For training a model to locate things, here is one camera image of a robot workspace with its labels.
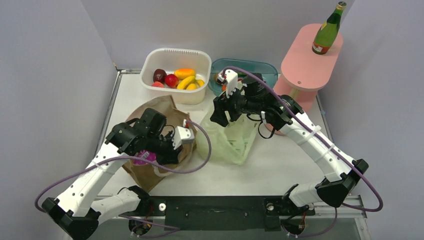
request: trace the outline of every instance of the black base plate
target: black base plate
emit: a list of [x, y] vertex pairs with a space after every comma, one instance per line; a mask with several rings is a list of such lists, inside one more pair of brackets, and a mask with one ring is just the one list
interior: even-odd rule
[[[166, 225], [184, 231], [281, 231], [280, 216], [292, 215], [287, 208], [281, 210], [281, 196], [150, 196], [149, 200], [153, 205], [151, 216], [165, 215]], [[159, 211], [160, 203], [166, 204], [165, 212]], [[267, 210], [267, 203], [273, 203], [274, 210]], [[150, 207], [127, 214], [145, 216], [149, 210]]]

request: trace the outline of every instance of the dark red apple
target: dark red apple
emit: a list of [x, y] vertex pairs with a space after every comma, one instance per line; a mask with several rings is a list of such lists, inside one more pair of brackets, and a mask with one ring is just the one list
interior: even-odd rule
[[153, 82], [165, 83], [167, 73], [163, 69], [156, 69], [153, 73]]

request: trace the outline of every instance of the brown paper bag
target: brown paper bag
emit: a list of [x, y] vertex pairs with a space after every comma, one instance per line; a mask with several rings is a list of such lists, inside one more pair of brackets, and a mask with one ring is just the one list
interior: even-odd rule
[[[166, 116], [166, 124], [172, 125], [174, 127], [182, 126], [183, 120], [190, 119], [189, 114], [177, 110], [175, 107], [174, 100], [171, 95], [167, 96], [160, 96], [156, 97], [140, 107], [138, 107], [128, 118], [126, 121], [131, 120], [133, 118], [140, 118], [142, 114], [144, 113], [145, 109], [152, 108], [161, 114]], [[196, 134], [196, 130], [192, 125], [189, 126], [194, 134]], [[165, 127], [163, 129], [162, 134], [165, 135], [168, 133], [170, 129]], [[196, 148], [196, 143], [190, 143], [190, 144], [183, 144], [182, 151], [178, 155], [178, 164], [168, 164], [165, 165], [168, 168], [174, 169], [176, 168], [181, 162], [188, 161], [187, 156], [189, 156], [190, 151], [194, 151]], [[146, 164], [146, 165], [135, 165], [134, 161], [128, 161], [123, 166], [123, 169], [127, 173], [131, 175], [131, 177], [134, 179], [134, 181], [146, 192], [150, 192], [164, 177], [159, 177], [155, 174], [154, 169], [152, 165]], [[166, 173], [166, 170], [159, 169], [160, 173]]]

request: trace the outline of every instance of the red apple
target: red apple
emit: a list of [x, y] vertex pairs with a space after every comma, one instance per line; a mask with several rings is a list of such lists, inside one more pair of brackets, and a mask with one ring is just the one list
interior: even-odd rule
[[169, 74], [165, 77], [165, 84], [171, 88], [176, 88], [178, 85], [178, 77], [174, 74]]

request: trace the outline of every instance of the screw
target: screw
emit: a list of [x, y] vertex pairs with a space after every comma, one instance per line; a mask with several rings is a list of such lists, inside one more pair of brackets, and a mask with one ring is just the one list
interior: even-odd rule
[[274, 205], [269, 202], [268, 204], [266, 204], [266, 209], [268, 209], [268, 211], [272, 211], [274, 210]]
[[165, 209], [167, 209], [167, 206], [165, 205], [165, 203], [161, 203], [161, 204], [159, 204], [159, 210], [160, 211], [165, 211]]

